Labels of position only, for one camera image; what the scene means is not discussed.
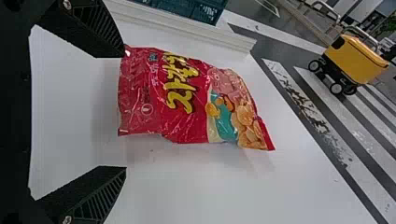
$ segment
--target white road stripe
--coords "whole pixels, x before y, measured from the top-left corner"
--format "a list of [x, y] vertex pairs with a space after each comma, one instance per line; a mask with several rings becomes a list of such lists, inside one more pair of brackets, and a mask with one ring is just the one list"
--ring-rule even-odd
[[364, 88], [359, 88], [359, 92], [366, 98], [375, 108], [381, 112], [394, 126], [396, 126], [396, 117], [394, 117], [381, 103], [379, 103], [370, 92]]
[[347, 99], [366, 117], [396, 149], [396, 133], [391, 130], [358, 96], [348, 96]]
[[318, 133], [325, 138], [325, 142], [336, 150], [335, 154], [338, 159], [346, 165], [346, 170], [352, 175], [381, 215], [388, 223], [394, 223], [396, 221], [396, 217], [393, 214], [396, 214], [396, 206], [387, 191], [359, 160], [344, 139], [338, 134], [329, 121], [325, 119], [313, 102], [309, 100], [308, 96], [298, 86], [285, 68], [277, 62], [269, 60], [264, 60], [264, 62], [275, 75], [282, 87], [288, 91], [288, 94], [293, 99], [294, 103], [302, 109], [304, 115], [309, 120], [314, 119], [315, 121], [319, 121], [325, 125], [314, 125], [314, 127], [317, 129]]
[[[278, 17], [280, 18], [279, 10], [277, 9], [276, 6], [272, 5], [270, 2], [268, 2], [268, 1], [266, 1], [266, 0], [260, 0], [260, 1], [259, 1], [259, 0], [254, 0], [254, 1], [256, 1], [258, 4], [260, 4], [260, 6], [266, 8], [268, 11], [270, 11], [271, 13], [273, 13], [274, 15], [276, 15], [276, 16], [278, 16]], [[266, 5], [264, 4], [264, 2], [265, 2], [266, 4], [272, 6], [273, 9], [274, 9], [275, 11], [273, 11], [271, 8], [269, 8], [268, 6], [266, 6]]]
[[388, 99], [388, 97], [386, 97], [381, 91], [377, 90], [376, 87], [372, 85], [367, 85], [367, 87], [396, 112], [396, 105], [390, 99]]
[[262, 23], [251, 20], [249, 18], [240, 16], [240, 15], [235, 14], [228, 10], [224, 10], [222, 12], [220, 18], [230, 24], [248, 29], [252, 32], [257, 32], [261, 35], [271, 37], [273, 39], [282, 41], [284, 43], [293, 45], [294, 47], [297, 47], [297, 48], [312, 51], [316, 54], [321, 55], [321, 54], [323, 54], [323, 52], [325, 50], [325, 48], [323, 48], [322, 46], [319, 46], [319, 45], [316, 45], [309, 41], [306, 41], [304, 39], [301, 39], [300, 37], [297, 37], [295, 35], [290, 35], [286, 32], [277, 30], [271, 26], [267, 26]]
[[396, 161], [375, 140], [375, 138], [358, 122], [346, 107], [330, 92], [329, 89], [311, 72], [303, 68], [294, 67], [301, 77], [315, 91], [320, 99], [330, 108], [334, 115], [341, 120], [346, 128], [355, 136], [373, 159], [384, 171], [396, 181]]

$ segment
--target crosswalk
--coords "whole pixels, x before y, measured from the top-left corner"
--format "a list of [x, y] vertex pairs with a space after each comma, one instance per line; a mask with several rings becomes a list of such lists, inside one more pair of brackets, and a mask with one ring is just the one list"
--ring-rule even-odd
[[372, 86], [335, 97], [308, 70], [262, 60], [377, 222], [396, 223], [396, 105]]

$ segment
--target blue crate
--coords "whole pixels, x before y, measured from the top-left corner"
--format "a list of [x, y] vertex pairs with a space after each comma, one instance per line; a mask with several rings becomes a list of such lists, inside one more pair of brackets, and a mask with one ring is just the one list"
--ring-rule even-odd
[[162, 0], [158, 3], [157, 8], [179, 16], [190, 17], [194, 6], [195, 4], [191, 0]]
[[216, 25], [228, 0], [129, 0]]
[[224, 8], [212, 7], [207, 4], [197, 4], [192, 12], [191, 18], [211, 25], [216, 25]]

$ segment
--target red snack bag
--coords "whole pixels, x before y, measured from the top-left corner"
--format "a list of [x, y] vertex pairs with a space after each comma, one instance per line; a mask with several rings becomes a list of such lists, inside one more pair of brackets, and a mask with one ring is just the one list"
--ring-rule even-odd
[[176, 143], [235, 142], [274, 150], [245, 82], [230, 69], [126, 46], [119, 135], [160, 133]]

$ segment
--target white platform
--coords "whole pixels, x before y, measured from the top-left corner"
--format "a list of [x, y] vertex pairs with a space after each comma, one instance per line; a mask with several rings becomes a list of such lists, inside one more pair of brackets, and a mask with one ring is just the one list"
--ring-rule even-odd
[[106, 224], [375, 223], [250, 55], [134, 22], [117, 25], [129, 45], [238, 72], [277, 151], [117, 137], [120, 60], [96, 60], [36, 27], [30, 37], [35, 198], [110, 164], [128, 173]]

